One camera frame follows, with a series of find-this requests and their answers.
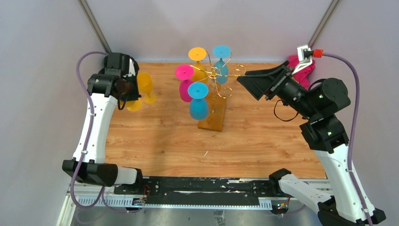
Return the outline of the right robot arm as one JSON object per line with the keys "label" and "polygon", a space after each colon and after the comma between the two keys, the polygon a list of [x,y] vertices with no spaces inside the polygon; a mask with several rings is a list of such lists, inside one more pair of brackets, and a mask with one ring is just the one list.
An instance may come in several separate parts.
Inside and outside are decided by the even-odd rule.
{"label": "right robot arm", "polygon": [[237,81],[255,99],[278,97],[305,119],[300,126],[302,136],[321,162],[332,189],[332,194],[323,193],[283,168],[269,175],[272,195],[296,198],[312,209],[324,226],[371,226],[386,219],[361,188],[348,156],[349,138],[335,115],[351,103],[342,80],[328,78],[307,90],[283,63],[272,69],[248,71]]}

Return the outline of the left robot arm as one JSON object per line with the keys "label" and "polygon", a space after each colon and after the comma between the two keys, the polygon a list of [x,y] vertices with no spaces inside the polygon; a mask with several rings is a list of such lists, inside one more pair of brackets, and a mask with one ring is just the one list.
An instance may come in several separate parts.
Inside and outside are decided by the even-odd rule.
{"label": "left robot arm", "polygon": [[62,170],[72,183],[111,187],[126,185],[132,194],[144,189],[140,169],[122,167],[105,161],[105,143],[115,109],[122,110],[128,102],[141,98],[138,90],[136,60],[122,53],[105,53],[102,70],[83,82],[79,59],[76,72],[88,105],[81,137],[72,159],[64,160]]}

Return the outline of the yellow wine glass taken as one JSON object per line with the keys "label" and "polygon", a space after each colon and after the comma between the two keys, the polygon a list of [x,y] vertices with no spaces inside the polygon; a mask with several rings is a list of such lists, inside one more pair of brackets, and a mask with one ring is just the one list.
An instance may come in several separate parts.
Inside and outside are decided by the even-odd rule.
{"label": "yellow wine glass taken", "polygon": [[137,76],[139,90],[144,93],[144,102],[153,104],[157,100],[157,95],[153,92],[153,82],[148,73],[140,73]]}
{"label": "yellow wine glass taken", "polygon": [[127,101],[125,107],[131,112],[139,111],[143,106],[142,100],[139,98],[135,101]]}

